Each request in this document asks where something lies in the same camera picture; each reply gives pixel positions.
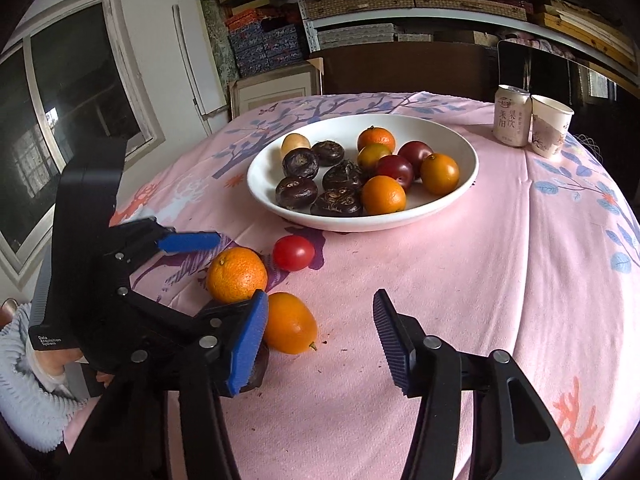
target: person's hand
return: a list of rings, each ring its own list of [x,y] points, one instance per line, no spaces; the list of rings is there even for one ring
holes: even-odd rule
[[[77,361],[82,357],[82,351],[79,348],[36,350],[34,354],[40,367],[52,377],[62,375],[66,364]]]
[[[107,386],[109,386],[109,384],[111,384],[111,381],[113,381],[113,376],[104,372],[98,372],[95,375],[95,380],[99,383],[103,383],[104,387],[106,388]]]

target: beverage can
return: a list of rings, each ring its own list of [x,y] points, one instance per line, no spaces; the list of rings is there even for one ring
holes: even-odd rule
[[[499,85],[495,93],[494,137],[507,146],[526,146],[531,107],[529,92],[515,86]]]

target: white wall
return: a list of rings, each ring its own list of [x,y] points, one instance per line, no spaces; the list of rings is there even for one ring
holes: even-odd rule
[[[35,0],[22,21],[62,0]],[[123,177],[118,201],[133,195],[181,154],[206,137],[193,106],[193,93],[182,63],[175,32],[172,5],[179,0],[121,0],[125,22],[140,73],[165,141],[129,168]],[[216,117],[219,127],[224,115]],[[17,290],[0,270],[0,303],[9,296],[30,300],[35,276]]]

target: red tomato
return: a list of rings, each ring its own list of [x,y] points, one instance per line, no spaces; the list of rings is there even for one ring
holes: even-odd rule
[[[314,256],[316,250],[311,242],[302,236],[285,236],[273,246],[273,261],[281,269],[289,272],[308,267]]]

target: picture frame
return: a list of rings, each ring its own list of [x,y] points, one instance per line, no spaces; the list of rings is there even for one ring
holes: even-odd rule
[[[322,95],[322,74],[305,61],[231,83],[231,118],[277,101]]]

